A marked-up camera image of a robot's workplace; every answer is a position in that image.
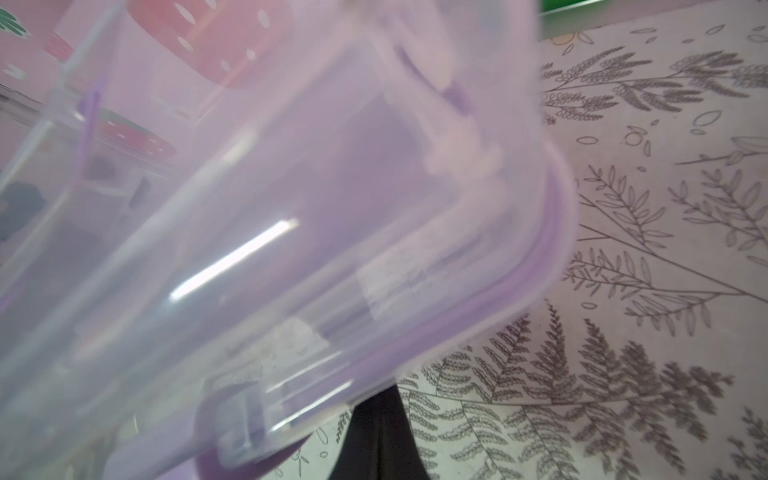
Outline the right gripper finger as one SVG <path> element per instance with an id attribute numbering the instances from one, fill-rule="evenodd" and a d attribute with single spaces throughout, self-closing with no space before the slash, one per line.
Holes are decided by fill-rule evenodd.
<path id="1" fill-rule="evenodd" d="M 329 479 L 429 479 L 395 386 L 354 408 Z"/>

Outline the purple plastic tool box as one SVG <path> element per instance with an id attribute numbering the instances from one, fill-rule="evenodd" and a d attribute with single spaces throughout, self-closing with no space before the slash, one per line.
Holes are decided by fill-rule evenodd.
<path id="1" fill-rule="evenodd" d="M 5 1 L 1 475 L 257 477 L 525 312 L 536 1 Z"/>

